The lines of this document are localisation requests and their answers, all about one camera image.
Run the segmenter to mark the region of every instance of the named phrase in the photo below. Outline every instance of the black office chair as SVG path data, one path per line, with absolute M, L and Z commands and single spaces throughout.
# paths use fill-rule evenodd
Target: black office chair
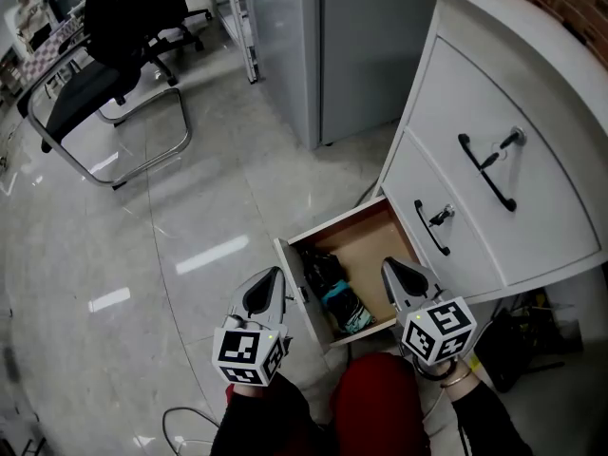
M 176 85 L 178 79 L 158 56 L 190 44 L 194 44 L 195 50 L 203 50 L 201 39 L 193 35 L 183 22 L 198 14 L 204 14 L 207 20 L 212 20 L 209 9 L 188 11 L 185 0 L 116 0 L 116 5 L 122 25 L 131 34 L 137 32 L 142 39 L 145 58 L 159 68 L 171 86 Z M 168 41 L 160 38 L 159 34 L 166 29 L 180 29 L 181 39 Z
M 112 99 L 119 105 L 124 103 L 124 97 L 140 80 L 141 67 L 148 58 L 145 55 L 142 33 L 132 27 L 136 25 L 136 21 L 133 17 L 121 20 L 124 7 L 116 5 L 117 1 L 86 0 L 84 37 L 77 37 L 76 44 L 61 54 L 54 65 L 29 87 L 18 103 L 22 116 L 28 117 L 33 128 L 42 136 L 42 149 L 45 153 L 51 148 L 56 150 L 89 181 L 102 186 L 111 186 L 114 189 L 118 189 L 146 169 L 180 153 L 192 138 L 180 91 L 174 87 L 153 96 L 119 118 L 110 119 L 101 112 L 100 108 Z M 86 48 L 94 61 L 75 73 L 62 88 L 47 125 L 44 126 L 33 113 L 33 92 L 82 47 Z M 180 103 L 185 124 L 185 135 L 182 140 L 154 159 L 146 161 L 115 180 L 96 178 L 61 145 L 63 138 L 93 113 L 102 121 L 117 125 L 169 94 L 177 95 Z

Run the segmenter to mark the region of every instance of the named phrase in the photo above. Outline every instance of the drawer handle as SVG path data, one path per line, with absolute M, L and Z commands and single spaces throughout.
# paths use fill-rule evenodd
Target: drawer handle
M 430 228 L 428 228 L 427 226 L 427 222 L 425 221 L 424 218 L 422 218 L 422 213 L 420 212 L 420 208 L 422 208 L 422 202 L 417 199 L 414 202 L 414 206 L 416 206 L 416 213 L 418 213 L 418 218 L 422 221 L 422 224 L 425 225 L 425 229 L 427 230 L 428 235 L 431 237 L 431 239 L 433 240 L 433 243 L 435 244 L 435 246 L 439 249 L 439 251 L 444 254 L 446 257 L 449 255 L 449 248 L 447 247 L 442 247 L 437 240 L 435 239 L 435 236 L 431 233 Z
M 473 162 L 473 165 L 475 165 L 475 168 L 480 172 L 482 177 L 485 179 L 485 182 L 487 182 L 487 185 L 490 186 L 490 189 L 494 192 L 494 194 L 499 199 L 501 204 L 508 211 L 513 213 L 517 209 L 517 202 L 515 202 L 514 199 L 505 198 L 503 196 L 503 193 L 501 193 L 501 191 L 498 189 L 498 187 L 496 187 L 496 184 L 494 184 L 494 182 L 492 182 L 492 179 L 485 173 L 485 171 L 479 165 L 479 163 L 477 162 L 477 159 L 475 159 L 475 156 L 473 155 L 471 150 L 468 148 L 468 145 L 471 142 L 471 139 L 468 137 L 468 135 L 466 133 L 459 134 L 458 142 L 460 143 L 461 147 L 465 151 L 466 155 L 471 159 L 471 162 Z

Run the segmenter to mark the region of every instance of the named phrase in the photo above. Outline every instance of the lock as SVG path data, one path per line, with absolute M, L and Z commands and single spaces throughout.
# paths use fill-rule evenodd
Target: lock
M 446 204 L 446 207 L 443 210 L 428 221 L 430 223 L 429 226 L 440 226 L 444 224 L 446 219 L 453 217 L 455 214 L 456 210 L 454 209 L 454 206 L 451 204 Z

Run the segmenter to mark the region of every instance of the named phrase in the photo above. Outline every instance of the glossy floor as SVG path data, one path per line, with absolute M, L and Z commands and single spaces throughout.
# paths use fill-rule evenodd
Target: glossy floor
M 28 123 L 17 131 L 0 192 L 12 376 L 56 453 L 170 454 L 166 409 L 220 419 L 224 384 L 210 365 L 211 336 L 231 292 L 277 265 L 273 237 L 350 209 L 390 147 L 396 124 L 305 150 L 263 86 L 249 84 L 238 50 L 204 35 L 207 50 L 186 50 L 180 61 L 190 69 L 181 85 L 192 142 L 117 192 L 43 154 Z M 130 104 L 158 89 L 153 71 L 144 70 Z M 46 106 L 43 97 L 41 115 Z M 100 177 L 116 177 L 183 129 L 167 99 L 116 129 L 93 116 L 64 144 Z M 314 400 L 330 370 L 296 305 L 286 315 L 294 344 L 283 370 Z M 182 419 L 178 440 L 190 427 L 200 437 L 200 422 Z

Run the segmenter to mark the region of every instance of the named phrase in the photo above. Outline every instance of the white cabinet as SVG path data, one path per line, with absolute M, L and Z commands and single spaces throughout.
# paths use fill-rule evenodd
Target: white cabinet
M 462 210 L 407 136 L 399 143 L 382 187 L 424 252 L 425 263 L 445 287 L 463 297 L 501 288 L 495 267 Z M 431 225 L 430 218 L 446 207 L 453 216 Z
M 395 323 L 380 270 L 388 256 L 428 266 L 468 303 L 608 261 L 607 100 L 606 70 L 540 10 L 438 0 L 379 178 L 386 197 L 275 241 L 313 339 L 326 350 Z M 514 130 L 521 140 L 501 147 Z M 372 326 L 337 332 L 304 278 L 305 245 L 338 256 Z
M 513 127 L 523 130 L 525 143 L 501 150 Z M 579 197 L 541 134 L 508 96 L 441 38 L 408 129 L 460 198 L 507 285 L 599 250 Z M 464 136 L 468 143 L 461 143 Z M 466 148 L 479 163 L 499 154 L 484 170 L 488 180 Z

